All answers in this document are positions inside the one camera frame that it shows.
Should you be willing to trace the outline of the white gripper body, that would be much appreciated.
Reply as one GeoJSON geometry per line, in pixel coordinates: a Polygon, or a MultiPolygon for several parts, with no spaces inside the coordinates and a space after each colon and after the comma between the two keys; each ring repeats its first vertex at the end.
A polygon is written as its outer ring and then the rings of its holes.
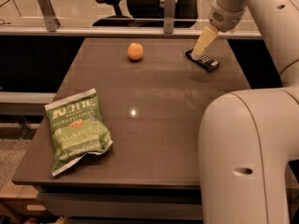
{"type": "Polygon", "coordinates": [[[244,1],[236,2],[232,7],[222,5],[219,0],[214,0],[208,14],[209,23],[220,32],[234,29],[244,16],[246,4],[244,1]]]}

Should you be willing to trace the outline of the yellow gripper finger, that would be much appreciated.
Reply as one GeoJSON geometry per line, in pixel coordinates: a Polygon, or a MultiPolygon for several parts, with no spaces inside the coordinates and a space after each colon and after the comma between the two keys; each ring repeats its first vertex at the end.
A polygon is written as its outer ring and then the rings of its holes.
{"type": "Polygon", "coordinates": [[[202,33],[200,34],[199,38],[194,45],[192,50],[191,57],[194,61],[198,61],[200,56],[204,53],[204,51],[212,44],[212,42],[217,38],[219,30],[209,24],[207,25],[202,33]]]}

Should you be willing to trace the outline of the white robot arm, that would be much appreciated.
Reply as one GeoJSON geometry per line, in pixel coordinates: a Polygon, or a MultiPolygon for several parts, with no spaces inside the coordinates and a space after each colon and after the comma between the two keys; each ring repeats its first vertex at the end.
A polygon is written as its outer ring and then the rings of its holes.
{"type": "Polygon", "coordinates": [[[285,171],[299,146],[298,0],[215,0],[194,47],[235,28],[249,11],[282,80],[275,89],[233,91],[206,109],[199,132],[204,224],[290,224],[285,171]]]}

